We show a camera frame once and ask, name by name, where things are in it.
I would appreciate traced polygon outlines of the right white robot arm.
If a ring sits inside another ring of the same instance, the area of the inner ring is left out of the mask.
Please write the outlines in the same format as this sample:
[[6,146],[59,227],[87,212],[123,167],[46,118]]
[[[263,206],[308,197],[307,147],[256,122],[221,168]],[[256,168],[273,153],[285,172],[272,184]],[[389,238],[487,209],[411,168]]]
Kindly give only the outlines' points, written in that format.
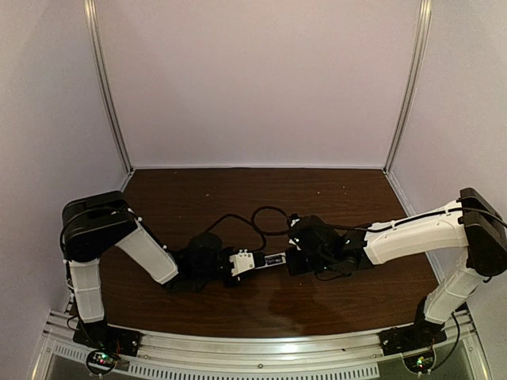
[[413,254],[462,249],[456,268],[421,301],[417,330],[441,327],[480,283],[506,270],[506,224],[473,188],[443,207],[390,222],[344,227],[315,215],[296,218],[288,237],[286,263],[293,276],[344,277]]

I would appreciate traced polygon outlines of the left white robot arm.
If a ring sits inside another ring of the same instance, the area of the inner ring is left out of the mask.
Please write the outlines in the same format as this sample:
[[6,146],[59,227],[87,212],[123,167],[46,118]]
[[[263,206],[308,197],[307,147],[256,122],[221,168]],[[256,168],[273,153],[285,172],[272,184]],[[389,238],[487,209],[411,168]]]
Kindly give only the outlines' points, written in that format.
[[105,323],[99,264],[101,256],[113,247],[173,293],[198,292],[214,280],[234,284],[255,266],[252,253],[225,248],[222,240],[209,232],[170,253],[120,191],[71,201],[63,208],[62,220],[61,249],[78,315],[85,326]]

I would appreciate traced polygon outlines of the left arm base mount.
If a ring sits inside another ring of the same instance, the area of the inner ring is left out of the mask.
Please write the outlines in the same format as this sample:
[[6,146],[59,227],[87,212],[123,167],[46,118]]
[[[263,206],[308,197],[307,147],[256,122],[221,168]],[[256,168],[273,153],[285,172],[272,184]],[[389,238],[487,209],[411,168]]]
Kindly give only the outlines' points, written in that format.
[[73,341],[91,349],[86,355],[85,366],[95,376],[102,378],[120,368],[124,357],[136,357],[142,334],[135,330],[104,325],[79,323]]

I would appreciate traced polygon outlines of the white remote control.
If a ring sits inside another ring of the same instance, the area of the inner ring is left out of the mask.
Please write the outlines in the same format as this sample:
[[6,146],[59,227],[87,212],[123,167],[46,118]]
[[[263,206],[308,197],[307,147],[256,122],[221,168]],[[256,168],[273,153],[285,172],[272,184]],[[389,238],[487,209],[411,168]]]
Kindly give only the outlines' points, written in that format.
[[286,258],[284,253],[265,256],[265,266],[268,268],[283,264],[286,264]]

